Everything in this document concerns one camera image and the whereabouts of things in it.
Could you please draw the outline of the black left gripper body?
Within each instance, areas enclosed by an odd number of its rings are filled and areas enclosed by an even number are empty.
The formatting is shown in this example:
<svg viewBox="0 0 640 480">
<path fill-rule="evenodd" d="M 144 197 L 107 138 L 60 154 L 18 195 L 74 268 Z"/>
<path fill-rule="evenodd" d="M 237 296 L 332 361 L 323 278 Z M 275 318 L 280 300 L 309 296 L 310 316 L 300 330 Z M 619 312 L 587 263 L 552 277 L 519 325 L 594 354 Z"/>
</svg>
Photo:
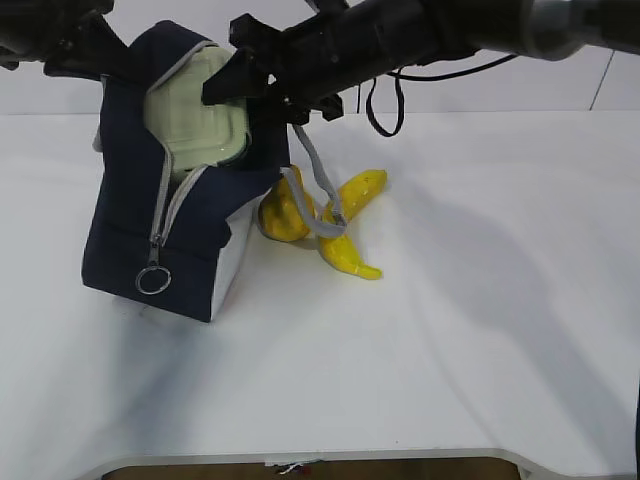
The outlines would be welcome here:
<svg viewBox="0 0 640 480">
<path fill-rule="evenodd" d="M 2 1 L 1 67 L 48 61 L 72 44 L 81 25 L 107 13 L 107 1 Z"/>
</svg>

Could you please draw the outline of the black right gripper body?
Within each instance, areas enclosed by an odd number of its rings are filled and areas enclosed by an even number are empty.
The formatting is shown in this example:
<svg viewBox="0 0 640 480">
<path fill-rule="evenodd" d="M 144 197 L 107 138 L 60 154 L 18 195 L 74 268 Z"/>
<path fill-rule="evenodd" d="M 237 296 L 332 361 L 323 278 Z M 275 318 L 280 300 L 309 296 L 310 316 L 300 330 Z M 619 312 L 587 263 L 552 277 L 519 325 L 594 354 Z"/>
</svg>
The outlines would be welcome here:
<svg viewBox="0 0 640 480">
<path fill-rule="evenodd" d="M 307 109 L 425 54 L 423 1 L 318 1 L 317 13 L 278 30 L 250 14 L 230 22 L 242 59 L 232 74 L 247 98 Z"/>
</svg>

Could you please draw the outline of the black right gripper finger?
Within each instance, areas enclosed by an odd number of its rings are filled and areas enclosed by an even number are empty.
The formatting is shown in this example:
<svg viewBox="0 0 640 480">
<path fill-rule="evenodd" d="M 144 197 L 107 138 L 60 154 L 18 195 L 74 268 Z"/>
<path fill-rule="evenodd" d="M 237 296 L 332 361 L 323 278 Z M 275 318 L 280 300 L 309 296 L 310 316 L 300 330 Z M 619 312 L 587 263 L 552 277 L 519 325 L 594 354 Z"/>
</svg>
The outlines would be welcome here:
<svg viewBox="0 0 640 480">
<path fill-rule="evenodd" d="M 268 78 L 273 65 L 269 56 L 241 48 L 203 83 L 201 100 L 204 105 L 218 105 L 242 98 L 267 99 L 270 96 Z"/>
</svg>

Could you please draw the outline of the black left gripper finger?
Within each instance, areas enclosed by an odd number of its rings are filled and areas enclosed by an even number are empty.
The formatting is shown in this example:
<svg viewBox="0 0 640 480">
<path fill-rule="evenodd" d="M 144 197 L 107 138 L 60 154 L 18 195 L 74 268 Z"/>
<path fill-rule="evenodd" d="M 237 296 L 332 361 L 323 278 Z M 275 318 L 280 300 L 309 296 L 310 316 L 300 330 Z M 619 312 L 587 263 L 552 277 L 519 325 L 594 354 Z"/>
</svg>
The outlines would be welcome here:
<svg viewBox="0 0 640 480">
<path fill-rule="evenodd" d="M 86 17 L 65 32 L 44 61 L 43 73 L 54 78 L 130 81 L 131 56 L 103 17 Z"/>
</svg>

